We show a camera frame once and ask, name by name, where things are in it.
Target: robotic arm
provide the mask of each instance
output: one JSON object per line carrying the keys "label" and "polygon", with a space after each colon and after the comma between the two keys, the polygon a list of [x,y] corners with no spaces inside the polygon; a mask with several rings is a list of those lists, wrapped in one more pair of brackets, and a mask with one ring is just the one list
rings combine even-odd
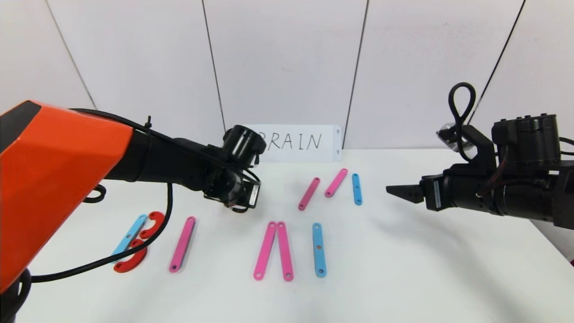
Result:
{"label": "robotic arm", "polygon": [[[146,247],[67,272],[30,276],[26,267],[76,207],[104,198],[102,179],[168,184],[165,221],[148,245],[169,219],[172,183],[202,191],[234,212],[256,206],[261,183],[249,168],[265,151],[260,135],[237,125],[225,133],[220,148],[172,139],[151,126],[150,119],[141,126],[102,111],[32,101],[0,116],[1,323],[13,319],[30,283],[75,275]],[[88,197],[92,190],[100,195]]]}
{"label": "robotic arm", "polygon": [[[490,141],[473,126],[462,125],[470,109],[458,116],[453,96],[459,87],[469,89],[469,107],[474,105],[474,88],[457,84],[449,95],[456,123],[446,125],[437,135],[468,163],[454,164],[440,175],[423,176],[418,185],[387,186],[387,192],[413,203],[426,200],[426,208],[433,211],[463,207],[574,229],[574,161],[561,159],[561,154],[574,153],[560,151],[561,141],[573,145],[574,141],[558,136],[556,115],[500,120],[492,128]],[[478,153],[470,159],[465,151],[472,147]]]}

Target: white wall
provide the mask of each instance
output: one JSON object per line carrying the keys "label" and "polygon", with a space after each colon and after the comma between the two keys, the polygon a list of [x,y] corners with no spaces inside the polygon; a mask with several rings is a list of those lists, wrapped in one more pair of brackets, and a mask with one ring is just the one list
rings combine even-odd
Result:
{"label": "white wall", "polygon": [[344,147],[443,147],[434,133],[453,122],[449,90],[465,81],[482,93],[521,4],[371,1]]}
{"label": "white wall", "polygon": [[27,99],[93,109],[44,0],[0,1],[0,114]]}
{"label": "white wall", "polygon": [[[501,118],[558,115],[560,135],[574,138],[574,2],[527,0],[472,123],[488,134]],[[574,147],[563,145],[564,150]],[[574,231],[534,222],[570,260]]]}
{"label": "white wall", "polygon": [[226,127],[347,121],[366,0],[206,1]]}
{"label": "white wall", "polygon": [[201,0],[48,0],[99,110],[220,145],[219,107]]}

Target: plastic strip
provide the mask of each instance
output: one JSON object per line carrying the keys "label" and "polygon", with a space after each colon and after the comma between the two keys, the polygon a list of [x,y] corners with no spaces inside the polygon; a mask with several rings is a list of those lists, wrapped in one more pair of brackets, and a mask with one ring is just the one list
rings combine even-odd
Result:
{"label": "plastic strip", "polygon": [[277,222],[277,236],[279,239],[279,253],[281,254],[281,267],[283,279],[287,282],[293,280],[293,264],[289,252],[289,239],[287,239],[287,227],[284,222]]}
{"label": "plastic strip", "polygon": [[349,170],[346,168],[343,168],[342,170],[339,171],[339,173],[337,174],[337,176],[335,176],[335,179],[333,180],[331,185],[329,185],[329,188],[327,188],[327,190],[325,191],[326,197],[332,197],[333,195],[335,195],[335,192],[339,188],[339,185],[341,185],[341,182],[343,181],[345,176],[347,176],[348,172]]}
{"label": "plastic strip", "polygon": [[267,262],[269,261],[269,255],[271,254],[271,247],[273,246],[273,239],[275,239],[275,229],[277,224],[275,222],[269,222],[267,225],[267,231],[265,231],[265,237],[263,238],[263,244],[261,245],[261,251],[259,252],[259,258],[257,259],[257,264],[255,265],[255,271],[253,272],[253,278],[255,280],[261,280],[265,276],[265,270],[267,269]]}
{"label": "plastic strip", "polygon": [[193,227],[195,226],[195,217],[188,217],[183,225],[183,230],[181,231],[180,239],[177,242],[176,250],[173,253],[172,261],[169,264],[170,272],[177,272],[181,268],[183,263],[183,258],[187,247],[189,246],[189,239],[191,239],[191,233],[193,232]]}
{"label": "plastic strip", "polygon": [[355,204],[363,204],[363,195],[360,193],[360,181],[359,175],[357,173],[353,174],[353,195],[355,198]]}
{"label": "plastic strip", "polygon": [[112,255],[117,255],[120,252],[124,252],[127,250],[130,243],[138,236],[139,231],[144,227],[145,221],[148,219],[147,214],[140,215],[137,220],[132,224],[130,230],[126,233],[126,235],[122,238],[122,241],[119,242],[118,246],[112,253]]}
{"label": "plastic strip", "polygon": [[313,224],[313,255],[315,256],[315,274],[317,274],[317,277],[327,276],[323,229],[320,223]]}
{"label": "plastic strip", "polygon": [[313,178],[311,181],[311,185],[309,185],[307,192],[305,192],[305,195],[303,195],[303,199],[301,199],[301,202],[299,202],[299,209],[301,211],[305,210],[307,204],[309,204],[309,201],[311,200],[311,197],[313,196],[313,193],[315,193],[315,190],[317,189],[317,186],[319,186],[320,182],[321,179],[318,177]]}

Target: wire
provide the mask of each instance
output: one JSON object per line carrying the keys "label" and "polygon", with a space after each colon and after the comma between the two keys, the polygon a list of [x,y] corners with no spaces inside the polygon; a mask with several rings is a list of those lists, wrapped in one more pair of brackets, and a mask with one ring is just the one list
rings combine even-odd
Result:
{"label": "wire", "polygon": [[11,304],[11,308],[2,311],[2,320],[0,321],[1,323],[10,322],[24,304],[24,301],[27,299],[28,294],[30,294],[30,289],[32,288],[32,280],[30,277],[30,271],[28,268],[26,268],[22,275],[20,275],[20,283],[22,284],[22,289],[14,300],[14,303]]}
{"label": "wire", "polygon": [[157,131],[151,130],[149,127],[142,126],[142,125],[140,125],[140,124],[138,124],[138,123],[136,123],[136,122],[134,122],[134,121],[132,121],[132,120],[128,120],[128,119],[126,119],[126,118],[117,116],[117,115],[115,115],[115,114],[112,114],[112,113],[109,113],[109,112],[104,112],[104,111],[99,111],[99,110],[90,110],[90,109],[71,109],[71,110],[76,111],[76,112],[80,112],[80,113],[91,114],[91,115],[93,115],[93,116],[98,116],[98,117],[106,118],[106,119],[109,119],[109,120],[112,120],[112,121],[116,121],[116,122],[119,122],[119,123],[121,123],[121,124],[124,124],[124,125],[127,125],[127,126],[129,126],[129,127],[132,127],[132,128],[134,128],[134,129],[136,129],[136,130],[138,130],[138,131],[141,131],[141,132],[144,132],[144,133],[148,133],[148,134],[150,134],[150,135],[152,135],[152,136],[156,136],[156,137],[158,137],[159,139],[164,140],[164,141],[167,141],[167,142],[169,142],[169,143],[171,143],[171,144],[174,144],[174,145],[176,145],[176,146],[179,146],[179,147],[182,148],[182,149],[186,149],[186,150],[188,150],[188,151],[192,151],[192,152],[194,152],[194,153],[200,155],[201,157],[203,157],[203,158],[205,158],[205,159],[211,161],[212,163],[216,164],[217,166],[224,167],[224,168],[227,168],[227,169],[231,170],[233,173],[235,173],[236,175],[238,175],[241,179],[246,180],[246,181],[252,183],[253,185],[261,185],[261,181],[255,180],[255,179],[253,179],[253,178],[251,178],[251,177],[245,175],[242,171],[237,170],[237,168],[234,167],[233,165],[226,164],[226,163],[224,163],[224,162],[222,162],[222,161],[220,161],[220,160],[214,158],[213,156],[211,156],[211,155],[209,155],[209,154],[207,154],[207,153],[205,153],[205,152],[203,152],[203,151],[200,151],[200,150],[197,150],[197,149],[195,149],[195,148],[193,148],[193,147],[187,146],[187,145],[185,145],[185,144],[183,144],[183,143],[181,143],[181,142],[179,142],[179,141],[177,141],[177,140],[174,140],[174,139],[171,138],[171,137],[168,137],[168,136],[166,136],[166,135],[164,135],[164,134],[162,134],[162,133],[159,133],[159,132],[157,132]]}
{"label": "wire", "polygon": [[[455,105],[455,92],[456,92],[456,90],[458,90],[461,87],[466,88],[468,90],[468,92],[470,93],[470,99],[468,100],[467,108],[464,110],[462,116],[459,114],[459,111]],[[476,90],[474,89],[474,87],[472,85],[470,85],[467,82],[458,83],[457,85],[453,86],[451,91],[448,93],[448,106],[451,108],[452,116],[455,118],[456,145],[459,148],[460,156],[464,160],[466,160],[467,162],[470,162],[472,159],[470,159],[466,155],[466,153],[464,152],[464,149],[463,149],[462,128],[463,128],[463,123],[466,120],[466,118],[468,118],[468,115],[470,114],[472,107],[474,106],[475,101],[476,101]]]}
{"label": "wire", "polygon": [[114,262],[116,260],[120,260],[121,258],[128,257],[128,256],[146,248],[148,245],[152,244],[152,242],[155,241],[158,236],[160,236],[161,232],[163,232],[163,230],[167,226],[168,221],[169,221],[169,217],[172,214],[172,208],[173,208],[173,185],[171,183],[168,183],[168,205],[167,205],[167,208],[165,211],[164,222],[157,229],[157,232],[154,235],[152,235],[149,239],[144,241],[141,245],[139,245],[135,248],[126,250],[124,252],[120,252],[116,255],[105,257],[105,258],[102,258],[102,259],[97,260],[95,262],[85,264],[85,265],[80,266],[80,267],[76,267],[74,269],[70,269],[70,270],[66,270],[66,271],[62,271],[62,272],[57,272],[55,274],[32,276],[32,283],[51,282],[53,280],[58,280],[58,279],[62,279],[62,278],[71,277],[71,276],[74,276],[77,274],[81,274],[82,272],[96,269],[96,268],[101,267],[105,264]]}
{"label": "wire", "polygon": [[495,183],[494,185],[491,186],[487,186],[483,189],[483,191],[481,192],[481,195],[477,195],[478,197],[482,197],[484,196],[486,193],[489,193],[490,191],[494,191],[496,189],[498,189],[501,186],[516,186],[516,185],[528,185],[528,186],[534,186],[534,187],[541,187],[543,189],[547,189],[548,186],[547,185],[543,185],[537,182],[533,182],[532,180],[524,180],[524,179],[508,179],[508,180],[503,180],[500,181],[498,183]]}
{"label": "wire", "polygon": [[496,186],[499,184],[499,183],[497,183],[497,180],[502,175],[502,172],[504,172],[504,169],[506,167],[506,163],[508,162],[508,155],[509,155],[508,154],[508,146],[505,146],[504,151],[502,151],[502,153],[501,153],[501,162],[498,164],[497,170],[488,179],[488,181],[486,182],[484,187],[476,193],[477,197],[484,196],[486,193],[495,189]]}
{"label": "wire", "polygon": [[256,180],[257,182],[260,182],[260,181],[261,181],[261,180],[259,179],[259,177],[257,177],[257,175],[255,175],[252,171],[250,171],[250,170],[245,170],[245,171],[248,172],[249,175],[253,176],[253,178],[255,178],[255,180]]}
{"label": "wire", "polygon": [[[560,141],[562,141],[563,143],[567,143],[567,144],[570,144],[570,145],[573,145],[573,146],[574,146],[574,140],[572,140],[572,139],[568,139],[568,138],[564,138],[564,137],[560,137],[559,139],[560,139]],[[574,156],[574,152],[570,152],[570,151],[561,151],[560,153],[561,153],[562,155]]]}

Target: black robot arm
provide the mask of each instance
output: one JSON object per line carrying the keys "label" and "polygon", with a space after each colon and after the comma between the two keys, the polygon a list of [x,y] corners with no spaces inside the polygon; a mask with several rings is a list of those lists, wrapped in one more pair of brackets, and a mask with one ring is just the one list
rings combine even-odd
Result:
{"label": "black robot arm", "polygon": [[265,152],[266,144],[251,129],[236,125],[223,136],[222,147],[205,146],[153,131],[150,120],[142,126],[103,111],[74,110],[134,129],[123,158],[106,179],[180,184],[193,191],[202,191],[205,198],[221,202],[237,213],[255,208],[261,182],[249,168],[254,161],[255,165],[259,163],[259,155]]}
{"label": "black robot arm", "polygon": [[562,160],[561,153],[569,153],[560,151],[560,141],[572,142],[559,137],[556,115],[496,122],[493,141],[471,125],[456,129],[437,134],[455,143],[456,151],[457,143],[463,143],[462,151],[476,146],[474,158],[440,175],[423,176],[418,185],[387,186],[387,192],[413,203],[426,201],[434,211],[462,207],[574,229],[574,161]]}

